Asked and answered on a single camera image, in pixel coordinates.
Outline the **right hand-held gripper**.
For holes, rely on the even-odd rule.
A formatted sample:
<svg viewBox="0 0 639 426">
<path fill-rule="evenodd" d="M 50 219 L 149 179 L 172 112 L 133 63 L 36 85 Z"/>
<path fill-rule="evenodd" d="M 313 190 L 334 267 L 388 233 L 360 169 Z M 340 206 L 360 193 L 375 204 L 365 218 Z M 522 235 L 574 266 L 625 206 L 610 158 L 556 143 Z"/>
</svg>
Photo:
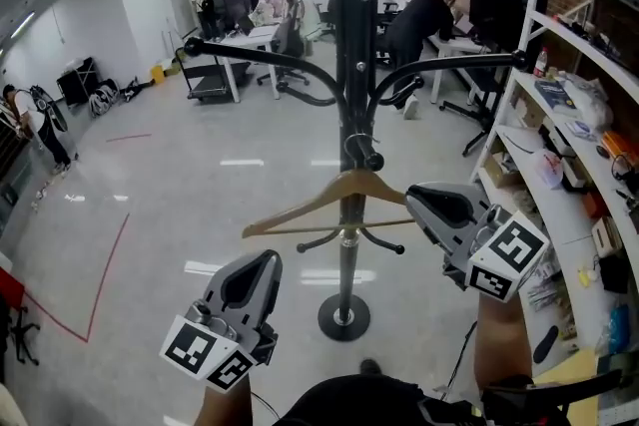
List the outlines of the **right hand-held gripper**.
<svg viewBox="0 0 639 426">
<path fill-rule="evenodd" d="M 405 205 L 443 250 L 443 274 L 463 290 L 473 288 L 500 302 L 518 292 L 550 246 L 524 213 L 491 203 L 477 186 L 412 185 Z"/>
</svg>

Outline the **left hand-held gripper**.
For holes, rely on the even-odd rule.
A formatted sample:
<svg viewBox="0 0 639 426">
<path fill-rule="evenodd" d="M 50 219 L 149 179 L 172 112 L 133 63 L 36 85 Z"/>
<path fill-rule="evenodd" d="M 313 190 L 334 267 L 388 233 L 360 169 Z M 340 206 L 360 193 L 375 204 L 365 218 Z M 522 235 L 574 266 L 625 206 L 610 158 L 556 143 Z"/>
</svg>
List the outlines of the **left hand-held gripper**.
<svg viewBox="0 0 639 426">
<path fill-rule="evenodd" d="M 221 267 L 203 295 L 175 317 L 159 356 L 172 367 L 227 394 L 255 367 L 268 364 L 279 336 L 268 324 L 283 263 L 272 250 Z"/>
</svg>

